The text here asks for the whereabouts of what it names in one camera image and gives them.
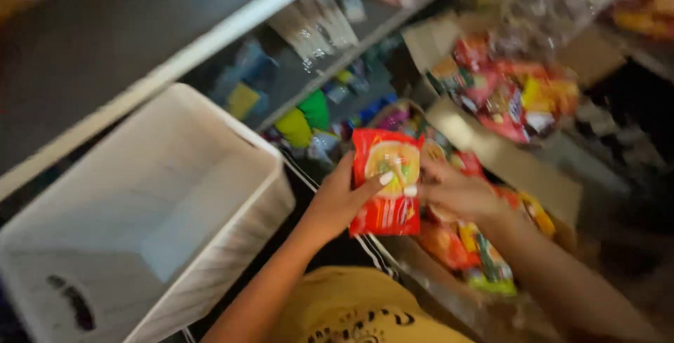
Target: orange snack bag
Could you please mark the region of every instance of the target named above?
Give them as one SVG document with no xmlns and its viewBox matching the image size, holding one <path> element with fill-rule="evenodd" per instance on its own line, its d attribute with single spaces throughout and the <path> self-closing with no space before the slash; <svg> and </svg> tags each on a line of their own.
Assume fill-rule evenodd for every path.
<svg viewBox="0 0 674 343">
<path fill-rule="evenodd" d="M 356 187 L 369 178 L 393 172 L 393 180 L 360 209 L 349 225 L 349 235 L 416 235 L 419 232 L 419 201 L 403 194 L 405 186 L 420 178 L 419 140 L 399 132 L 357 128 L 353 131 L 356 154 L 353 176 Z"/>
</svg>

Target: fingernail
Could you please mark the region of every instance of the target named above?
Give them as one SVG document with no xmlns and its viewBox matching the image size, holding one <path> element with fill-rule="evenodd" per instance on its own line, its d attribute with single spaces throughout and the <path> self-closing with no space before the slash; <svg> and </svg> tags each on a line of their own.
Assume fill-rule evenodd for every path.
<svg viewBox="0 0 674 343">
<path fill-rule="evenodd" d="M 416 184 L 411 184 L 405 189 L 402 190 L 402 194 L 405 194 L 408 197 L 416 197 L 417 196 L 417 185 Z"/>
<path fill-rule="evenodd" d="M 388 185 L 391 180 L 393 180 L 393 172 L 386 172 L 382 177 L 379 177 L 379 183 L 382 185 Z"/>
</svg>

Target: white storage basket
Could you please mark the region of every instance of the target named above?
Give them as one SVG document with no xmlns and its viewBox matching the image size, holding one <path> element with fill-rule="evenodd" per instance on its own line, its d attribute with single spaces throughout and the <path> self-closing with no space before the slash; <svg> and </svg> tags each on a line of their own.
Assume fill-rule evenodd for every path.
<svg viewBox="0 0 674 343">
<path fill-rule="evenodd" d="M 0 232 L 36 342 L 157 342 L 207 314 L 291 213 L 281 154 L 187 85 L 142 107 Z"/>
</svg>

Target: person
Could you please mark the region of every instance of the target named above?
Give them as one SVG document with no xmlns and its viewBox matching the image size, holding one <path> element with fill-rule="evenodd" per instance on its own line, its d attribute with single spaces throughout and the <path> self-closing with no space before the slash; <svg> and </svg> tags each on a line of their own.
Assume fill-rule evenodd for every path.
<svg viewBox="0 0 674 343">
<path fill-rule="evenodd" d="M 352 190 L 352 163 L 353 153 L 342 158 L 289 237 L 202 343 L 470 342 L 430 318 L 413 295 L 381 271 L 326 267 L 304 276 L 316 252 L 392 180 L 391 173 L 383 174 Z M 482 180 L 426 155 L 421 167 L 437 184 L 411 185 L 405 193 L 476 223 L 562 336 L 573 342 L 661 339 L 617 290 L 517 216 Z"/>
</svg>

